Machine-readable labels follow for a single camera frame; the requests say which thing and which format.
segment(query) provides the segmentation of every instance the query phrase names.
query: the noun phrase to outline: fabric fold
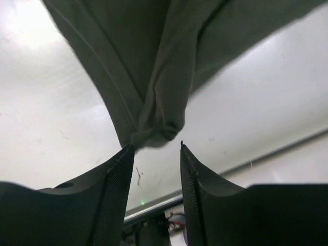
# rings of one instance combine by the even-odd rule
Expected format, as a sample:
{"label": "fabric fold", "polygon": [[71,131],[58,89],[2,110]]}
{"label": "fabric fold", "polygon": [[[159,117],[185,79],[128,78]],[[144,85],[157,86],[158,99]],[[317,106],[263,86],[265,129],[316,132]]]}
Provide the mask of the fabric fold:
{"label": "fabric fold", "polygon": [[100,92],[122,146],[161,147],[191,93],[326,0],[43,0]]}

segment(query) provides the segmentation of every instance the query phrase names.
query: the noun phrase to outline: gray cloth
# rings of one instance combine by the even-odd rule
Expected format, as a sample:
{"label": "gray cloth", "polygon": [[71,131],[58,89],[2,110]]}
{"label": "gray cloth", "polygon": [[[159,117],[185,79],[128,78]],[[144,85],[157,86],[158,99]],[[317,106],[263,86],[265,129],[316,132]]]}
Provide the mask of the gray cloth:
{"label": "gray cloth", "polygon": [[43,0],[88,72],[122,146],[160,147],[189,95],[326,0]]}

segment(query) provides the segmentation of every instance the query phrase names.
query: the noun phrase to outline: black plastic part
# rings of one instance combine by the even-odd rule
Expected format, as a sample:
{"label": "black plastic part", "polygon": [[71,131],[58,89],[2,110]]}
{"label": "black plastic part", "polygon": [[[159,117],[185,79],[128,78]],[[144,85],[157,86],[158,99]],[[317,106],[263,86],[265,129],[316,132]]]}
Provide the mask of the black plastic part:
{"label": "black plastic part", "polygon": [[134,148],[55,189],[0,182],[0,245],[119,245]]}
{"label": "black plastic part", "polygon": [[168,224],[165,214],[144,222],[136,232],[136,246],[171,246]]}
{"label": "black plastic part", "polygon": [[328,184],[241,188],[181,147],[189,246],[328,245]]}

